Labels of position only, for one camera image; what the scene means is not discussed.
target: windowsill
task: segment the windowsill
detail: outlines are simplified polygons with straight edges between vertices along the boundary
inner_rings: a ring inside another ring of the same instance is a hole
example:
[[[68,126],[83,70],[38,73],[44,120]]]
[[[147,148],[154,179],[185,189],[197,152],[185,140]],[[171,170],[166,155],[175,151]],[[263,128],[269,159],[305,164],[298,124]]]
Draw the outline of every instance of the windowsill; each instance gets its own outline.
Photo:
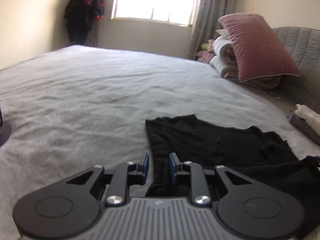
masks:
[[[177,23],[170,23],[170,22],[165,22],[165,21],[158,21],[158,20],[151,20],[151,19],[140,19],[140,18],[113,18],[110,19],[109,22],[141,22],[141,23],[155,23],[155,24],[162,24],[162,25],[167,25],[167,26],[174,26],[180,29],[185,29],[186,31],[191,31],[191,27],[185,26],[185,25],[180,25]]]

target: white wall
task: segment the white wall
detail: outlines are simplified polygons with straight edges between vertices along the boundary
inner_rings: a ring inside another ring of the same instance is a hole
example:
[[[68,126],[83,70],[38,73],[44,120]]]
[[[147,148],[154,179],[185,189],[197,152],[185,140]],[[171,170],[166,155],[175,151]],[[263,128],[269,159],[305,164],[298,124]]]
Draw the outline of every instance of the white wall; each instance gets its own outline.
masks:
[[[69,44],[69,0],[0,0],[0,69]]]
[[[237,0],[236,12],[258,13],[273,27],[320,29],[320,0]]]
[[[99,20],[98,47],[151,52],[186,58],[191,29],[169,23],[136,19],[113,19],[113,0],[105,0],[105,17]]]

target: gray curtain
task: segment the gray curtain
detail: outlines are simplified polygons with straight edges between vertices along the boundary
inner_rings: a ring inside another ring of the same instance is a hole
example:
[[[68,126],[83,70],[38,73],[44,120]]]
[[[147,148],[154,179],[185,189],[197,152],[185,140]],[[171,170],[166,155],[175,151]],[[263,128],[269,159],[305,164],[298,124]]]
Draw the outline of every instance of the gray curtain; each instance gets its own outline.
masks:
[[[234,13],[236,0],[198,0],[192,24],[189,58],[193,59],[202,43],[214,38],[215,31],[221,28],[218,19]]]

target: bed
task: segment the bed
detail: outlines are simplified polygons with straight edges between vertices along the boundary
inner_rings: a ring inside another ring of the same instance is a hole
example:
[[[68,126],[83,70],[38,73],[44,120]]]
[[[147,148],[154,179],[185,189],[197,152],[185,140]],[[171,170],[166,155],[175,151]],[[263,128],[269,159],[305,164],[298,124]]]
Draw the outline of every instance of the bed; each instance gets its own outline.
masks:
[[[23,195],[95,164],[150,152],[145,120],[196,114],[288,140],[299,159],[319,147],[287,121],[292,104],[226,81],[209,65],[143,52],[71,46],[0,71],[0,103],[13,134],[0,148],[0,239],[19,234],[12,208]],[[147,185],[133,186],[131,196]],[[317,231],[309,238],[317,238]]]

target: dark jacket with red stripes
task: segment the dark jacket with red stripes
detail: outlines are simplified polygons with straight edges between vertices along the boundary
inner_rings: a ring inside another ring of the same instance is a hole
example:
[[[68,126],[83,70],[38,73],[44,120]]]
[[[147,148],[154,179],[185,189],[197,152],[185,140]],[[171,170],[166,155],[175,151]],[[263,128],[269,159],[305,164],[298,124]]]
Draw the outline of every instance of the dark jacket with red stripes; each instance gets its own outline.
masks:
[[[71,0],[65,9],[71,42],[83,45],[94,20],[103,18],[104,0]]]

